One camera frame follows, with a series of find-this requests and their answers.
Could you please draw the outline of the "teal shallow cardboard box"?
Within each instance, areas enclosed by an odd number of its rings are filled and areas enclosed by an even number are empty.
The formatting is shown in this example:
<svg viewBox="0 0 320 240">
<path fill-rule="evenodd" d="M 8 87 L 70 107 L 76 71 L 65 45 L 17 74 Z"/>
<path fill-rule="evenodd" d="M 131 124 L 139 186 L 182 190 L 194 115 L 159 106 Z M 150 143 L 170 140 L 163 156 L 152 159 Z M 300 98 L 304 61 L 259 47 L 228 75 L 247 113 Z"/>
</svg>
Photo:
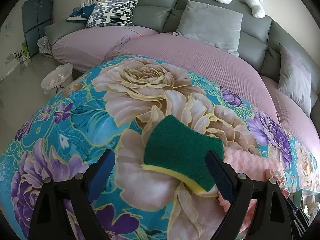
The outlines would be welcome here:
<svg viewBox="0 0 320 240">
<path fill-rule="evenodd" d="M 319 192 L 301 189 L 293 194 L 292 200 L 299 209 L 302 209 L 311 224 L 319 211 Z"/>
</svg>

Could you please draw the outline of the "green yellow sponge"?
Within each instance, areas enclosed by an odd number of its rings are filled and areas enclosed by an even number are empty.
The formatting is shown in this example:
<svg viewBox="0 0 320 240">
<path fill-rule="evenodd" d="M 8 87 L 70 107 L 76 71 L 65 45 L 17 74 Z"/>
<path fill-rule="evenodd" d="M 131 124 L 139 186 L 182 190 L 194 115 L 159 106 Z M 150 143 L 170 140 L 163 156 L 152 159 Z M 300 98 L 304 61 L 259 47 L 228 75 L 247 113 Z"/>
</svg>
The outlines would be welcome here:
<svg viewBox="0 0 320 240">
<path fill-rule="evenodd" d="M 223 159 L 224 146 L 220 138 L 195 132 L 169 115 L 149 136 L 143 169 L 169 175 L 183 182 L 193 193 L 204 194 L 215 185 L 206 166 L 209 150 Z"/>
</svg>

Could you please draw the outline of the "black white patterned pillow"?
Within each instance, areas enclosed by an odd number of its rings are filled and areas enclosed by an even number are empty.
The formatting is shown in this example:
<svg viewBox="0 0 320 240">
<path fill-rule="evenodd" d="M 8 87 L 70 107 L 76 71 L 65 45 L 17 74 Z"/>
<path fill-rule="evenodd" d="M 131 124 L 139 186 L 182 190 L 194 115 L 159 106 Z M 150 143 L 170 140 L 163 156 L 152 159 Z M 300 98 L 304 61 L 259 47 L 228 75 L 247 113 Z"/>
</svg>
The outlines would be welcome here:
<svg viewBox="0 0 320 240">
<path fill-rule="evenodd" d="M 110 0 L 95 4 L 86 27 L 131 27 L 139 0 Z"/>
</svg>

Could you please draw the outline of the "grey sofa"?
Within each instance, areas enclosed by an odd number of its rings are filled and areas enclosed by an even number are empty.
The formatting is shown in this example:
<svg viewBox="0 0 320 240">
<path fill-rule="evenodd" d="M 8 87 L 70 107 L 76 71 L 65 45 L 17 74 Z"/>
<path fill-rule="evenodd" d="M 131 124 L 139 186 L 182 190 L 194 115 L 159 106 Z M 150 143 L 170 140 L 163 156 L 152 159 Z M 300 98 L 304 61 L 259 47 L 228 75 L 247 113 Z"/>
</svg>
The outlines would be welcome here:
<svg viewBox="0 0 320 240">
<path fill-rule="evenodd" d="M 269 16 L 255 18 L 244 2 L 221 4 L 214 0 L 137 0 L 130 12 L 133 27 L 148 34 L 176 34 L 187 39 L 192 50 L 200 43 L 232 52 L 261 75 L 279 80 L 280 49 L 287 48 L 311 75 L 311 113 L 319 108 L 319 66 L 308 52 Z M 111 40 L 125 30 L 106 26 L 107 10 L 98 2 L 84 22 L 68 20 L 52 24 L 45 33 L 54 59 L 69 62 L 85 72 L 106 60 Z"/>
</svg>

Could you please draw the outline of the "grey left cushion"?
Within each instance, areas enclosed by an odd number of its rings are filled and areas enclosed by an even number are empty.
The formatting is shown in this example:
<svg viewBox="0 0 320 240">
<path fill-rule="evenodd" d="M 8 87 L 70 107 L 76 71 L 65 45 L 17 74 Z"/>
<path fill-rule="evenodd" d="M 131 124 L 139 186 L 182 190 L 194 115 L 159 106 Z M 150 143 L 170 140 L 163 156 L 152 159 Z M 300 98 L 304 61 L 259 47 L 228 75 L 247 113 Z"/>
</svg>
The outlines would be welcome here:
<svg viewBox="0 0 320 240">
<path fill-rule="evenodd" d="M 174 35 L 200 41 L 239 57 L 243 14 L 189 0 Z"/>
</svg>

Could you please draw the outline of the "blue book on sofa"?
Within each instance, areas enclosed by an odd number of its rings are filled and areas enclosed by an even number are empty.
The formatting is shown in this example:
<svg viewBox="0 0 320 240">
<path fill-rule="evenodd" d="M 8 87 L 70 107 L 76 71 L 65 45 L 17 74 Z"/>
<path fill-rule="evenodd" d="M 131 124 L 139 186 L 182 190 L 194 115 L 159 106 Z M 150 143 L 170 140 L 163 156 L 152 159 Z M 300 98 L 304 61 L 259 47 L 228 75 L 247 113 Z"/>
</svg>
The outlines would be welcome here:
<svg viewBox="0 0 320 240">
<path fill-rule="evenodd" d="M 93 12 L 94 7 L 95 4 L 92 4 L 82 7 L 77 11 L 74 11 L 71 15 L 69 15 L 66 22 L 86 24 L 90 15 Z"/>
</svg>

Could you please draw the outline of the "pink white fluffy cloth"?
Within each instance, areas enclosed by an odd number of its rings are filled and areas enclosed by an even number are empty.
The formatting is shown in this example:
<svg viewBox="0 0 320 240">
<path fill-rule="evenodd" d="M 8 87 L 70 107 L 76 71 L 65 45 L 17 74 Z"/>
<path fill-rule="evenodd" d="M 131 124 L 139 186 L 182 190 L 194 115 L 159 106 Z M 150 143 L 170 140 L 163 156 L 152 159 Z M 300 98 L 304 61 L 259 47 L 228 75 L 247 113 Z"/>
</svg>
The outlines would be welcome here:
<svg viewBox="0 0 320 240">
<path fill-rule="evenodd" d="M 213 239 L 236 239 L 237 233 L 249 230 L 248 239 L 292 239 L 285 196 L 275 177 L 267 177 L 279 163 L 255 154 L 225 148 L 223 161 L 236 173 L 234 201 L 218 199 L 227 212 Z"/>
</svg>

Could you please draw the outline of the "pink sofa seat cover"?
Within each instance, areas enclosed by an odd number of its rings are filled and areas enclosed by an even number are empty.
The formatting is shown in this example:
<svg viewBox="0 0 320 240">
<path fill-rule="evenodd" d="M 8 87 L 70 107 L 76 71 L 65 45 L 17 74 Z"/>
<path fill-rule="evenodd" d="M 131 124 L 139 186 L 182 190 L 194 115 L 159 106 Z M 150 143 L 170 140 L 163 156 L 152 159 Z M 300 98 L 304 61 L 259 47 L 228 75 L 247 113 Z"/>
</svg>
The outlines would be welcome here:
<svg viewBox="0 0 320 240">
<path fill-rule="evenodd" d="M 85 28 L 58 37 L 52 54 L 86 72 L 120 55 L 143 55 L 200 74 L 257 106 L 319 156 L 319 100 L 311 98 L 311 116 L 277 87 L 279 74 L 255 70 L 249 63 L 218 48 L 172 33 L 145 27 Z"/>
</svg>

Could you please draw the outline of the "grey purple right cushion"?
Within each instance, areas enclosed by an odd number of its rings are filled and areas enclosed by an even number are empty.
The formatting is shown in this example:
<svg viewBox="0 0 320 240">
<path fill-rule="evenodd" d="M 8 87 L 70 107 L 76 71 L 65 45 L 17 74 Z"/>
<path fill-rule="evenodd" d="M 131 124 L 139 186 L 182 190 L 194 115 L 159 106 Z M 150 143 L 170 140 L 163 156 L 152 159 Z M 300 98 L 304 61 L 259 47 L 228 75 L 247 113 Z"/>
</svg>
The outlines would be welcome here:
<svg viewBox="0 0 320 240">
<path fill-rule="evenodd" d="M 277 90 L 291 98 L 308 117 L 310 116 L 311 74 L 282 44 L 280 44 L 280 75 Z"/>
</svg>

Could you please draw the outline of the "dark cabinet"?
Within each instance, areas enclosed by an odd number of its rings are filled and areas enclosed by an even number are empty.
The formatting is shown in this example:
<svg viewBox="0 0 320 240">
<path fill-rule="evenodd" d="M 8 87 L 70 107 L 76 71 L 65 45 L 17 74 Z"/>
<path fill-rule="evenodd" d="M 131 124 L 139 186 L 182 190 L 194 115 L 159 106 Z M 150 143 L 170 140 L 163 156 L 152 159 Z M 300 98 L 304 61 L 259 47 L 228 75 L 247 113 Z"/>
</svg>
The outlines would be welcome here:
<svg viewBox="0 0 320 240">
<path fill-rule="evenodd" d="M 26 0 L 22 6 L 22 24 L 30 57 L 39 52 L 37 45 L 45 36 L 44 28 L 53 23 L 53 0 Z"/>
</svg>

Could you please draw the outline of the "white waste basket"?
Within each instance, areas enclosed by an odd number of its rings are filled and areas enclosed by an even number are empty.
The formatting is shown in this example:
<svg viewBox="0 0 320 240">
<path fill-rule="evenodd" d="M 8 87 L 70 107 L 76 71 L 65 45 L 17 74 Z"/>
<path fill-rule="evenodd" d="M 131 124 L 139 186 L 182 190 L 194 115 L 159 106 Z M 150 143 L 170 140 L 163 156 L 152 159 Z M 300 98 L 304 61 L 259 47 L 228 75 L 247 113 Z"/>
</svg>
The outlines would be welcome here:
<svg viewBox="0 0 320 240">
<path fill-rule="evenodd" d="M 62 64 L 51 71 L 41 82 L 41 88 L 46 95 L 55 95 L 73 82 L 73 65 Z"/>
</svg>

